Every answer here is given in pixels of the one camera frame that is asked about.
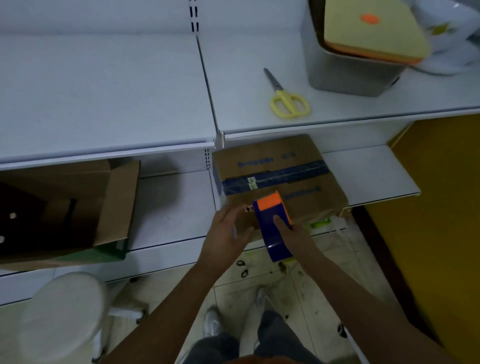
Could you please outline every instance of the scissor blade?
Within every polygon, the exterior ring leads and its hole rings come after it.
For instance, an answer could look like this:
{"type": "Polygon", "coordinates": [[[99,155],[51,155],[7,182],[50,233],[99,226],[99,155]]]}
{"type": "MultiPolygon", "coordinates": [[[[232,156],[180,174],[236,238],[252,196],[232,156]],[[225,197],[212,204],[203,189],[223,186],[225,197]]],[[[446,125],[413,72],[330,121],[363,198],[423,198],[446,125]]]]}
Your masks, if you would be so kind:
{"type": "Polygon", "coordinates": [[[268,69],[264,68],[264,72],[267,75],[268,80],[270,81],[270,83],[272,84],[275,90],[283,90],[283,87],[280,84],[280,82],[276,80],[276,78],[272,75],[272,73],[268,69]]]}

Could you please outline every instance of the scissors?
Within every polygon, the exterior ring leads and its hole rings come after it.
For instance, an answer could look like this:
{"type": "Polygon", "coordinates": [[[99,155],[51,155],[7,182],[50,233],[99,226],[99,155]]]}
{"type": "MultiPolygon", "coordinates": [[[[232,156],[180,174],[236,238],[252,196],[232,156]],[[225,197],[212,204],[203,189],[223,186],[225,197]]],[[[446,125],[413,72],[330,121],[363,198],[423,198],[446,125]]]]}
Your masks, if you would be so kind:
{"type": "Polygon", "coordinates": [[[264,68],[264,72],[267,75],[267,78],[272,84],[273,88],[275,89],[275,96],[273,96],[270,100],[270,107],[277,116],[290,119],[297,116],[304,116],[310,114],[310,105],[307,100],[305,100],[300,95],[290,95],[286,90],[283,89],[280,82],[276,80],[276,78],[268,69],[264,68]],[[297,108],[294,100],[297,100],[303,106],[303,111],[300,111],[297,108]],[[279,101],[285,107],[285,109],[287,109],[287,113],[282,112],[278,109],[276,105],[277,101],[279,101]]]}

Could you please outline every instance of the tiled floor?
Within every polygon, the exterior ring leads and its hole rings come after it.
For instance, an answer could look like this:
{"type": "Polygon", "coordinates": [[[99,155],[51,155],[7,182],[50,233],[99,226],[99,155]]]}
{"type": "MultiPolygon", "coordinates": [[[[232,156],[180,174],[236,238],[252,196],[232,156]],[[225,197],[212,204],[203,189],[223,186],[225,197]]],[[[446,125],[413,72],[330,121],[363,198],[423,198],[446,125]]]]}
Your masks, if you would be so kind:
{"type": "MultiPolygon", "coordinates": [[[[353,220],[348,221],[348,225],[349,228],[341,233],[315,237],[318,248],[375,296],[402,312],[360,230],[353,220]]],[[[298,262],[291,261],[286,265],[272,263],[265,249],[244,252],[238,260],[245,265],[230,267],[207,295],[177,362],[203,336],[203,317],[214,304],[223,313],[230,332],[241,337],[240,354],[251,353],[260,321],[260,314],[253,307],[254,296],[257,287],[264,285],[271,287],[279,313],[306,348],[325,363],[358,362],[349,341],[337,334],[340,320],[298,262]]],[[[125,287],[118,303],[124,306],[147,303],[152,311],[190,267],[177,267],[140,277],[137,282],[125,287]]],[[[28,363],[21,358],[16,344],[17,322],[24,306],[25,303],[17,303],[0,307],[0,363],[28,363]]],[[[111,327],[108,338],[110,350],[136,327],[134,320],[126,318],[110,319],[107,325],[111,327]]],[[[92,346],[87,345],[62,363],[88,364],[91,352],[92,346]]]]}

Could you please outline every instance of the cardboard box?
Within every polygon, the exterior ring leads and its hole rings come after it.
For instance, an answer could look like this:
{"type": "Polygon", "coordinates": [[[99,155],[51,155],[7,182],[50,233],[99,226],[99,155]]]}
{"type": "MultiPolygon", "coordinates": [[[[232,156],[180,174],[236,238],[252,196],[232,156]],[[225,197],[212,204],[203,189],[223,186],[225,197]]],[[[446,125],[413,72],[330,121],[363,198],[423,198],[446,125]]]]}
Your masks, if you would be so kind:
{"type": "Polygon", "coordinates": [[[139,169],[99,160],[0,172],[0,267],[125,258],[139,169]]]}
{"type": "MultiPolygon", "coordinates": [[[[228,204],[252,205],[278,191],[294,224],[339,214],[348,201],[309,135],[239,146],[212,154],[217,186],[228,204]]],[[[255,227],[253,212],[241,213],[235,224],[241,233],[255,227]]]]}

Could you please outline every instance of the jeans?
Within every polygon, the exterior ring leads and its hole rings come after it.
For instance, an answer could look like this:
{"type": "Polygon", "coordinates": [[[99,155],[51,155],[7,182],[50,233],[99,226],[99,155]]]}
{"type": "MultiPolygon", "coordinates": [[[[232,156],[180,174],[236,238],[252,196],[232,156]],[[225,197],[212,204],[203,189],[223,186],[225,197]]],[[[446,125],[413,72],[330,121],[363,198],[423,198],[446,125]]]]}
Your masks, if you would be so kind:
{"type": "MultiPolygon", "coordinates": [[[[257,356],[286,356],[299,363],[321,364],[320,360],[303,347],[297,335],[275,311],[265,311],[258,327],[257,356]]],[[[222,332],[220,335],[198,341],[185,358],[184,364],[221,364],[239,357],[240,342],[222,332]]]]}

